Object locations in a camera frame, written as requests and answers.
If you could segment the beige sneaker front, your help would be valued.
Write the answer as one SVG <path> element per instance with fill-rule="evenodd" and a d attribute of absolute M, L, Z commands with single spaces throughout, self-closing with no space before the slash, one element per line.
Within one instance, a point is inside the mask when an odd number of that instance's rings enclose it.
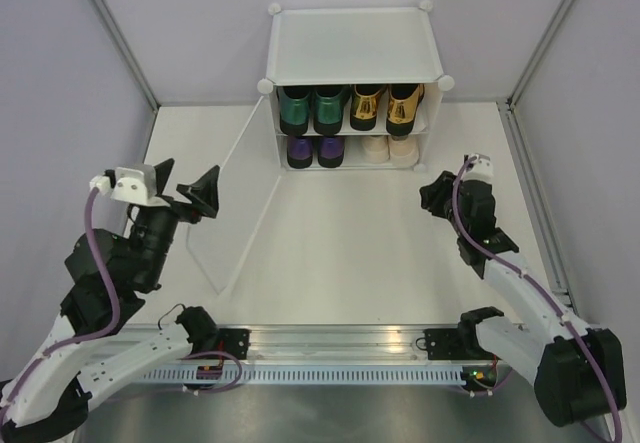
<path fill-rule="evenodd" d="M 419 147 L 415 136 L 389 136 L 389 160 L 394 167 L 409 168 L 419 160 Z"/>

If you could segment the beige sneaker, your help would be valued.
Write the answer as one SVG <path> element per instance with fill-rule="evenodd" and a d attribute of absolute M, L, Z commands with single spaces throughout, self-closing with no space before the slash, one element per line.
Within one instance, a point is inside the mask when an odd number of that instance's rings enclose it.
<path fill-rule="evenodd" d="M 419 147 L 415 136 L 389 136 L 389 160 L 394 167 L 409 168 L 419 160 Z"/>
<path fill-rule="evenodd" d="M 361 145 L 367 163 L 378 165 L 389 160 L 388 138 L 385 135 L 365 136 Z"/>

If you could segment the white cabinet door panel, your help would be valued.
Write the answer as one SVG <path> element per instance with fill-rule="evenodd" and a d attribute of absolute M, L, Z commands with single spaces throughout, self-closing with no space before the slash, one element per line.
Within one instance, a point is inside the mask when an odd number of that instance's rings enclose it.
<path fill-rule="evenodd" d="M 220 167 L 219 211 L 187 236 L 189 253 L 217 294 L 235 284 L 282 173 L 270 100 L 260 98 L 246 121 L 239 111 L 217 107 L 220 119 L 200 144 L 204 168 Z"/>

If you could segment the gold pointed shoe front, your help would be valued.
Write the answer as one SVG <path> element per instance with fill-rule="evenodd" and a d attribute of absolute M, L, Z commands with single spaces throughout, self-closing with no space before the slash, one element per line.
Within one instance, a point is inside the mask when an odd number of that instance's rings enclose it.
<path fill-rule="evenodd" d="M 423 83 L 393 84 L 389 87 L 386 131 L 395 137 L 408 136 L 414 128 L 425 93 Z"/>

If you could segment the gold pointed shoe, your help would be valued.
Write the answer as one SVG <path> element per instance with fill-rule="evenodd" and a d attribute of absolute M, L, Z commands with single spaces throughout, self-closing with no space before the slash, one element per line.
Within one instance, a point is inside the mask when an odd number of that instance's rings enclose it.
<path fill-rule="evenodd" d="M 395 137 L 408 136 L 414 128 L 425 93 L 423 83 L 393 84 L 389 87 L 386 131 Z"/>
<path fill-rule="evenodd" d="M 350 126 L 357 131 L 370 131 L 377 122 L 385 84 L 357 84 L 352 87 Z"/>

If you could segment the purple loafer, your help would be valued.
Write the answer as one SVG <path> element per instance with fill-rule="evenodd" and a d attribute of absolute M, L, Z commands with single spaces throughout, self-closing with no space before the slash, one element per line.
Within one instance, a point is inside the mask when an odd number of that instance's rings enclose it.
<path fill-rule="evenodd" d="M 345 154 L 345 138 L 326 137 L 319 140 L 318 163 L 322 168 L 335 169 L 342 165 Z"/>
<path fill-rule="evenodd" d="M 293 169 L 308 168 L 313 162 L 313 142 L 309 137 L 289 136 L 286 146 L 286 160 Z"/>

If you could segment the green loafer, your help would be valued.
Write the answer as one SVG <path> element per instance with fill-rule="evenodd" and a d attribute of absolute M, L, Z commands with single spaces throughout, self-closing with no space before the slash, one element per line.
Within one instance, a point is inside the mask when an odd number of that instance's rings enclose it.
<path fill-rule="evenodd" d="M 311 115 L 310 86 L 281 86 L 277 89 L 279 126 L 287 136 L 303 136 Z"/>
<path fill-rule="evenodd" d="M 348 85 L 321 85 L 314 89 L 314 130 L 334 136 L 342 128 L 344 108 L 350 96 Z"/>

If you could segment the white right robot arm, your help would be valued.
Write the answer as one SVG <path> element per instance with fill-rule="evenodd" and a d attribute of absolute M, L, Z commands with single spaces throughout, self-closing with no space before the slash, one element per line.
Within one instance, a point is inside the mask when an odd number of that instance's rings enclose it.
<path fill-rule="evenodd" d="M 444 171 L 419 194 L 422 209 L 452 225 L 463 262 L 519 318 L 513 323 L 494 306 L 463 313 L 459 351 L 504 361 L 532 386 L 557 427 L 609 414 L 619 429 L 627 405 L 620 340 L 579 318 L 536 280 L 518 245 L 497 225 L 491 184 Z"/>

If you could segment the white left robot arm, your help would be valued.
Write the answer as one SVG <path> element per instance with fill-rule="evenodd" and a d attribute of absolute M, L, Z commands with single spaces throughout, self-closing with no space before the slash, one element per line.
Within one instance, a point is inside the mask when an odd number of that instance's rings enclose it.
<path fill-rule="evenodd" d="M 219 166 L 165 194 L 174 166 L 118 167 L 94 177 L 84 206 L 84 233 L 67 257 L 73 280 L 46 340 L 23 370 L 1 385 L 1 439 L 54 442 L 77 430 L 109 396 L 176 358 L 207 358 L 219 330 L 202 307 L 186 307 L 149 340 L 88 368 L 93 352 L 117 335 L 160 289 L 180 223 L 214 219 Z"/>

